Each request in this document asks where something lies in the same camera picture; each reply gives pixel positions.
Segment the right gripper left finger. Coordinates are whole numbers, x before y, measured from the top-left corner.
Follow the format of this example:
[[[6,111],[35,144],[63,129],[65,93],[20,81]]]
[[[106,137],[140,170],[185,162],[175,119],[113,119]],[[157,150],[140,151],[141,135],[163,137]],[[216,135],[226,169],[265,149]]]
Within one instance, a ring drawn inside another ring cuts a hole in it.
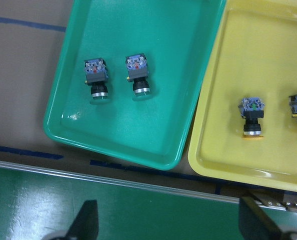
[[[96,240],[99,234],[98,203],[86,200],[68,229],[66,240]]]

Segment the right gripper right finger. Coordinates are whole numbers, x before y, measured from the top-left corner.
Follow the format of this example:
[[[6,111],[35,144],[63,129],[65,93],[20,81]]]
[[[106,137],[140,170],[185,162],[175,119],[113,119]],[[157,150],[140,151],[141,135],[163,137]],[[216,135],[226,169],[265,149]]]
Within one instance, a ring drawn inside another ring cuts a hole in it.
[[[239,199],[238,228],[244,240],[280,240],[282,237],[281,229],[248,196]]]

